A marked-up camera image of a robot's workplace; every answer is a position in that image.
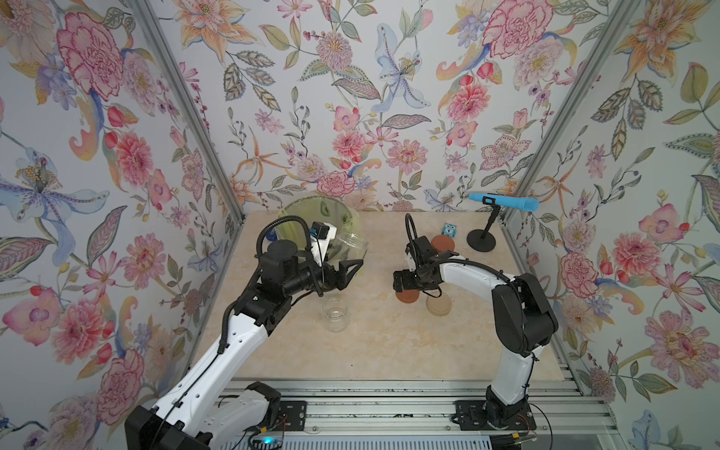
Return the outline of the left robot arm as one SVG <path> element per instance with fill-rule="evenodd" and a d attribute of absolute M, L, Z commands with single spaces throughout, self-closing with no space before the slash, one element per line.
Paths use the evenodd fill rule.
<path fill-rule="evenodd" d="M 153 407 L 125 422 L 129 449 L 219 449 L 242 432 L 281 424 L 281 393 L 253 382 L 224 406 L 219 396 L 299 300 L 345 290 L 364 264 L 367 244 L 330 223 L 280 217 L 255 246 L 257 265 L 246 288 L 226 307 L 221 330 L 184 376 Z"/>

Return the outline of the terracotta jar lid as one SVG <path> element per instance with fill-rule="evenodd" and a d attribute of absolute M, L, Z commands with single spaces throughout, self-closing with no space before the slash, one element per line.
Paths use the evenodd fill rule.
<path fill-rule="evenodd" d="M 420 292 L 418 290 L 406 290 L 396 293 L 396 298 L 404 304 L 416 303 L 420 298 Z"/>

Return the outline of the beige jar lid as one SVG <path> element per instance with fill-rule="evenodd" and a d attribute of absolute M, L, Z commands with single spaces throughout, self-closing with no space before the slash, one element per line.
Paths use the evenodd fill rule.
<path fill-rule="evenodd" d="M 428 296 L 426 307 L 430 314 L 436 317 L 447 316 L 453 308 L 453 300 L 447 295 L 438 297 Z"/>

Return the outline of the clear jar with rice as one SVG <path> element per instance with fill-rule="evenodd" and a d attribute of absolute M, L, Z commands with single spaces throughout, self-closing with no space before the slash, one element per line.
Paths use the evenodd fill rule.
<path fill-rule="evenodd" d="M 348 305 L 340 298 L 328 297 L 321 307 L 324 326 L 333 333 L 342 332 L 350 322 Z"/>

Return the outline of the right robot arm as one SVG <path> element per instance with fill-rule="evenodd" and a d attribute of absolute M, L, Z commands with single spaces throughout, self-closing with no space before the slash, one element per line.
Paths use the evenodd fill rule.
<path fill-rule="evenodd" d="M 440 292 L 457 286 L 489 300 L 495 333 L 502 344 L 498 372 L 480 406 L 456 412 L 454 421 L 476 423 L 502 431 L 528 422 L 529 388 L 534 366 L 559 329 L 558 319 L 538 278 L 530 273 L 512 276 L 500 269 L 466 259 L 453 250 L 439 252 L 417 233 L 411 214 L 404 217 L 408 244 L 406 269 L 393 274 L 396 293 Z"/>

